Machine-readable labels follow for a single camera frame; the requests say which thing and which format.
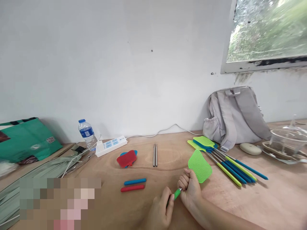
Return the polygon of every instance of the white power strip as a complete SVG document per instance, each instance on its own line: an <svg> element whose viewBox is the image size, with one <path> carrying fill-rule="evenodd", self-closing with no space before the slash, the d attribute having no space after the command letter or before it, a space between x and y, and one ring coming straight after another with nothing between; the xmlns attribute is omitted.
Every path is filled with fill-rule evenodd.
<svg viewBox="0 0 307 230"><path fill-rule="evenodd" d="M124 136L120 136L108 142L102 143L98 141L96 145L96 156L101 157L115 149L118 149L128 143L127 139Z"/></svg>

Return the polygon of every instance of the green tote bag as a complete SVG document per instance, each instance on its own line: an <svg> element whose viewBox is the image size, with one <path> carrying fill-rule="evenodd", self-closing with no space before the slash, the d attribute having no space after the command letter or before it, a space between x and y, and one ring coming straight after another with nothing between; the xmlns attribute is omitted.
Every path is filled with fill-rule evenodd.
<svg viewBox="0 0 307 230"><path fill-rule="evenodd" d="M62 148L38 118L2 123L1 126L10 127L0 130L0 159L17 163L35 156L43 160Z"/></svg>

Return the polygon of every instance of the gray backpack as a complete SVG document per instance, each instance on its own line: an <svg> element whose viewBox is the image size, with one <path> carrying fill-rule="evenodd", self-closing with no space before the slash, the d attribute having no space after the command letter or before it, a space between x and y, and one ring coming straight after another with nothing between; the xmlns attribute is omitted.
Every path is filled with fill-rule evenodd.
<svg viewBox="0 0 307 230"><path fill-rule="evenodd" d="M205 119L203 135L219 143L227 152L235 144L269 140L270 129L249 86L215 91L208 99L210 117Z"/></svg>

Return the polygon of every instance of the glass pane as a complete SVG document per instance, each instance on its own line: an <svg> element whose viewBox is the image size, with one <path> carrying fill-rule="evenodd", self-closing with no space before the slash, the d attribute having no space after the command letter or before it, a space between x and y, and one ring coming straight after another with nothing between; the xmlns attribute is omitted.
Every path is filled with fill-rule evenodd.
<svg viewBox="0 0 307 230"><path fill-rule="evenodd" d="M238 0L227 62L307 55L307 0Z"/></svg>

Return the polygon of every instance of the plastic bottle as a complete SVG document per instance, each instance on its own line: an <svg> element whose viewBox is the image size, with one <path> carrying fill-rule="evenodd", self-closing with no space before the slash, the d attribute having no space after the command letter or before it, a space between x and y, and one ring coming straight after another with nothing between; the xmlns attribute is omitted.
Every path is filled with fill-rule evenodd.
<svg viewBox="0 0 307 230"><path fill-rule="evenodd" d="M97 142L97 139L94 135L94 131L92 129L91 124L87 123L85 119L79 120L78 129L86 142L87 148L90 148L92 145L94 145ZM96 146L93 146L90 149L90 151L95 151L95 150L96 150Z"/></svg>

